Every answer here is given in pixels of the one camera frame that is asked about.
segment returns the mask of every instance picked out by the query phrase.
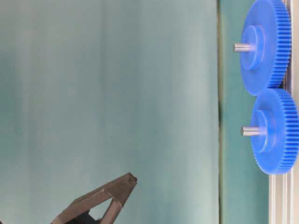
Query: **metal shaft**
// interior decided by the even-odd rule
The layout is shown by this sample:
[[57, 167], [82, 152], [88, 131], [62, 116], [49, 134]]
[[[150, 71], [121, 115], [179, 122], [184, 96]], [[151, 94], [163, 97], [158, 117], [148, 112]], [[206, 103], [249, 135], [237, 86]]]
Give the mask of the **metal shaft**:
[[259, 134], [260, 134], [259, 127], [250, 127], [250, 126], [241, 127], [241, 135], [243, 136], [257, 136]]
[[250, 44], [234, 43], [234, 52], [250, 52]]

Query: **gear teeth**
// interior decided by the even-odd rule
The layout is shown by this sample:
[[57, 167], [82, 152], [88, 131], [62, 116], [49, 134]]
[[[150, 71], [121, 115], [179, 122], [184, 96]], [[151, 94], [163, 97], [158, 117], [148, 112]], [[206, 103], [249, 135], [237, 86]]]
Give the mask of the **gear teeth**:
[[[276, 174], [284, 174], [290, 171], [290, 169], [293, 167], [299, 152], [299, 116], [296, 105], [287, 91], [284, 89], [272, 89], [272, 91], [275, 92], [284, 111], [286, 137], [284, 155], [277, 170], [275, 171]], [[265, 173], [269, 173], [269, 170], [265, 170], [259, 164], [258, 166]]]
[[271, 0], [277, 24], [277, 48], [268, 88], [277, 88], [284, 79], [290, 60], [292, 28], [289, 12], [281, 0]]

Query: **blue gear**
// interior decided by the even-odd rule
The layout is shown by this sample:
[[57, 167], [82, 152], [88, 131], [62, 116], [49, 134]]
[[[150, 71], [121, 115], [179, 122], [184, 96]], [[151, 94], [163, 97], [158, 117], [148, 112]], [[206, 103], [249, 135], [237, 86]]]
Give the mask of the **blue gear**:
[[292, 43], [291, 20], [281, 0], [256, 0], [251, 6], [241, 43], [250, 52], [240, 53], [246, 90], [253, 96], [281, 84], [289, 63]]
[[255, 101], [250, 125], [259, 127], [251, 146], [260, 169], [267, 174], [287, 173], [299, 147], [299, 118], [290, 94], [283, 89], [264, 90]]

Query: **green wall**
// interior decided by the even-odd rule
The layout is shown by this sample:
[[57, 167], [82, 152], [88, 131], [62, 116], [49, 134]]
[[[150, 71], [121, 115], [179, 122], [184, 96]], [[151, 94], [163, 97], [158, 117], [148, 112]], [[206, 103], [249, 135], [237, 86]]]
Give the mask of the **green wall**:
[[4, 0], [0, 27], [3, 224], [128, 171], [116, 223], [218, 223], [216, 1]]
[[240, 127], [250, 124], [255, 98], [244, 89], [239, 55], [232, 50], [253, 2], [218, 0], [222, 224], [268, 223], [268, 175], [256, 165], [250, 138], [240, 135]]

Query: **metal frame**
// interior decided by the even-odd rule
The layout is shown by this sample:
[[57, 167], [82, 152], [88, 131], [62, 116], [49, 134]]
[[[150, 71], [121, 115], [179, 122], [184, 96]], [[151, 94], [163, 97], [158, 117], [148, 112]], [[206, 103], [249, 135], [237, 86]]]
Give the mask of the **metal frame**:
[[[292, 55], [284, 88], [299, 108], [299, 1], [283, 0], [292, 21]], [[269, 224], [299, 224], [299, 163], [284, 175], [269, 176]]]

